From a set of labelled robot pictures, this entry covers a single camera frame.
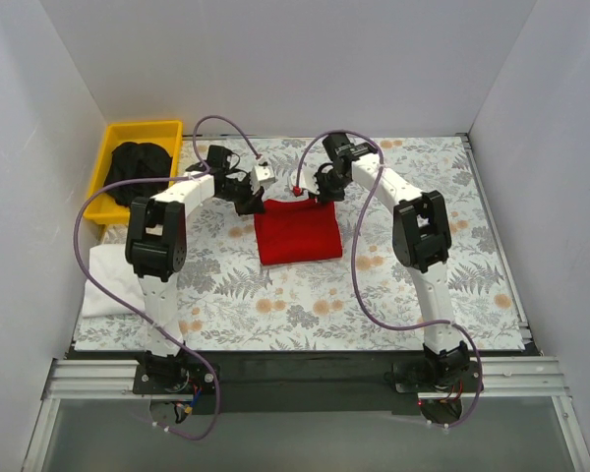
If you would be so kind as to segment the red t shirt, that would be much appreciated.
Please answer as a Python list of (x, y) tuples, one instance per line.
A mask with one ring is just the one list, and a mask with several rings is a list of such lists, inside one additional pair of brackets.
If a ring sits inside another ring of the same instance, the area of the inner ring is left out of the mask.
[(343, 246), (334, 203), (314, 199), (265, 201), (265, 212), (254, 215), (260, 262), (276, 266), (339, 259)]

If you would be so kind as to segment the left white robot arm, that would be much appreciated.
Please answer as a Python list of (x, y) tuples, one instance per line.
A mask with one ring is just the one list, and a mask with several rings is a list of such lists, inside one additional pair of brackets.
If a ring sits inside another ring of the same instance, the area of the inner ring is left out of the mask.
[(187, 258), (188, 217), (212, 198), (232, 203), (240, 215), (265, 211), (272, 168), (259, 157), (251, 170), (240, 169), (231, 161), (234, 155), (227, 147), (209, 146), (206, 164), (189, 166), (171, 187), (130, 206), (125, 255), (144, 295), (148, 323), (140, 365), (159, 390), (185, 392), (208, 374), (190, 362), (179, 326), (177, 284)]

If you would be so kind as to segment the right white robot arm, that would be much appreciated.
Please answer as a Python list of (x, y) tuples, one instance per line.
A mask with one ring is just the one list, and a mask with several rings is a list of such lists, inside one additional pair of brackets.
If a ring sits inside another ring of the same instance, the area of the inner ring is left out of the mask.
[[(356, 183), (368, 191), (359, 212), (351, 248), (352, 286), (364, 315), (375, 325), (392, 331), (423, 331), (424, 371), (427, 383), (447, 390), (461, 382), (470, 366), (473, 341), (455, 322), (447, 285), (447, 261), (451, 233), (445, 200), (438, 191), (424, 192), (411, 185), (384, 163), (382, 148), (364, 135), (332, 130), (313, 138), (321, 142), (329, 162), (317, 172), (304, 170), (312, 149), (303, 151), (293, 186), (320, 203), (341, 202), (345, 189)], [(391, 325), (378, 320), (367, 308), (356, 275), (356, 252), (361, 225), (372, 199), (378, 199), (392, 215), (392, 249), (413, 282), (422, 320), (413, 325)]]

